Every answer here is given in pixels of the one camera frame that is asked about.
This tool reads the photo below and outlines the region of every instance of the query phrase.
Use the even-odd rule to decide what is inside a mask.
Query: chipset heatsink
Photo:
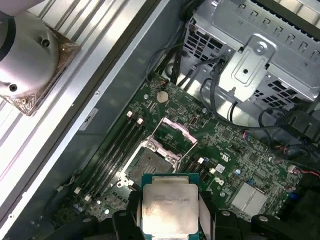
[[[154,176],[143,187],[142,230],[152,239],[188,239],[199,230],[198,186],[188,176]]]
[[[231,205],[253,217],[259,214],[267,199],[266,195],[243,182],[238,187],[237,194],[231,199]]]

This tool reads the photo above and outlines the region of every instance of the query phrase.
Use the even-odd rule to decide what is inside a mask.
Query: red cable
[[[303,174],[312,174],[312,175],[315,175],[318,178],[320,178],[320,174],[315,172],[315,171],[304,171],[304,170],[301,170],[301,173],[303,173]]]

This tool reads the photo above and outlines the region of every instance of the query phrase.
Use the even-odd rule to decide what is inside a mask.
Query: green circuit board
[[[86,213],[103,220],[125,209],[129,194],[137,189],[139,181],[134,181],[135,185],[117,187],[119,173],[163,117],[179,123],[197,139],[196,146],[176,171],[199,173],[200,190],[209,191],[218,208],[233,210],[249,220],[250,209],[240,210],[239,202],[246,194],[252,194],[263,199],[259,202],[262,205],[259,213],[276,216],[301,176],[288,173],[286,162],[271,154],[259,153],[267,150],[263,143],[250,138],[254,149],[249,147],[243,140],[243,131],[222,125],[203,108],[199,101],[176,85],[167,83],[159,75],[153,76],[152,81],[144,83],[136,93],[75,183],[80,192],[69,194],[54,219],[67,222],[75,214]],[[183,156],[193,145],[180,131],[165,124],[157,128],[154,138],[178,156]],[[140,150],[125,170],[129,179],[142,154]],[[165,164],[158,167],[172,171]]]

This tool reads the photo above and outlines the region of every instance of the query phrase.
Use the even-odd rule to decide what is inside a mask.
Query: cable
[[[167,46],[167,47],[164,47],[164,48],[160,48],[159,50],[157,50],[153,55],[152,55],[152,57],[150,58],[150,61],[148,62],[148,65],[147,65],[147,67],[146,67],[146,72],[145,72],[145,80],[147,81],[147,82],[151,82],[150,80],[149,80],[149,72],[150,72],[150,67],[151,67],[151,63],[153,62],[153,60],[154,60],[154,58],[159,54],[159,53],[161,53],[161,52],[163,52],[163,51],[166,51],[166,50],[170,50],[170,49],[173,49],[173,48],[176,48],[176,47],[178,47],[178,46],[180,46],[180,45],[183,45],[184,43],[183,42],[180,42],[180,43],[177,43],[177,44],[174,44],[174,45],[171,45],[171,46]]]
[[[214,74],[216,78],[219,78],[219,74],[215,73]],[[277,129],[279,126],[272,125],[272,126],[241,126],[234,124],[232,122],[229,122],[228,120],[220,117],[220,115],[217,112],[216,108],[216,100],[215,100],[215,91],[216,91],[216,85],[218,81],[217,80],[211,80],[211,86],[210,86],[210,102],[211,102],[211,110],[215,118],[222,124],[230,126],[234,129],[244,129],[244,130],[249,130],[249,131],[256,131],[256,130],[266,130],[266,129]]]
[[[206,61],[201,61],[197,64],[195,64],[189,71],[188,73],[185,75],[185,77],[177,84],[178,87],[181,87],[183,84],[185,84],[185,82],[192,76],[193,73],[197,72],[198,67],[202,66],[202,65],[206,65],[206,64],[215,64],[218,60],[220,59],[220,57],[214,57],[212,59],[206,60]]]
[[[201,102],[202,102],[202,104],[205,106],[205,108],[206,108],[208,111],[212,111],[212,110],[211,110],[211,107],[206,103],[206,101],[205,101],[205,99],[204,99],[204,95],[203,95],[203,89],[204,89],[204,87],[205,87],[205,85],[207,84],[208,81],[211,81],[211,78],[210,78],[210,77],[209,77],[209,78],[206,78],[206,79],[203,81],[203,83],[202,83],[202,85],[201,85],[201,87],[200,87],[200,90],[199,90],[199,95],[200,95]]]
[[[185,26],[185,24],[182,24],[181,25],[181,34],[180,34],[180,37],[178,38],[177,42],[184,42],[185,40],[185,35],[187,33],[187,28]],[[178,80],[178,77],[179,77],[179,74],[180,74],[180,67],[181,67],[181,59],[182,59],[182,52],[183,52],[183,48],[184,46],[181,45],[176,53],[175,53],[175,57],[174,57],[174,62],[173,62],[173,67],[172,67],[172,74],[171,74],[171,78],[170,78],[170,81],[173,83],[173,84],[177,84],[177,80]]]
[[[76,179],[76,175],[72,175],[66,182],[64,182],[54,191],[54,193],[50,196],[50,198],[48,199],[48,201],[46,202],[43,208],[43,216],[46,217],[48,215],[49,208],[52,202],[54,201],[54,199],[56,198],[56,196],[58,195],[58,193],[60,193],[65,187],[72,185],[75,182],[75,179]]]
[[[230,107],[229,119],[230,119],[231,123],[234,122],[234,110],[235,110],[236,106],[238,105],[238,103],[239,102],[235,101],[234,104],[232,104],[232,106]]]
[[[320,178],[320,174],[317,173],[316,171],[304,171],[304,170],[300,170],[301,173],[303,174],[312,174],[314,176],[317,176],[318,178]]]
[[[262,122],[262,118],[263,118],[263,115],[264,115],[265,113],[269,112],[269,111],[279,111],[279,112],[282,112],[282,113],[284,113],[284,114],[288,113],[287,110],[284,110],[284,109],[278,108],[278,107],[270,107],[270,108],[267,108],[267,109],[263,110],[263,111],[259,114],[258,123],[259,123],[259,126],[260,126],[260,127],[264,127],[264,124],[263,124],[263,122]],[[264,130],[264,132],[265,132],[265,134],[267,135],[267,137],[268,137],[269,139],[272,138],[271,135],[270,135],[270,133],[269,133],[267,130]]]

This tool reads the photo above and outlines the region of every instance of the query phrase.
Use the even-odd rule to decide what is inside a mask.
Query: motherboard
[[[199,190],[219,209],[250,220],[276,216],[301,175],[244,131],[219,123],[201,102],[154,74],[143,84],[53,215],[100,221],[125,209],[143,174],[198,173]]]

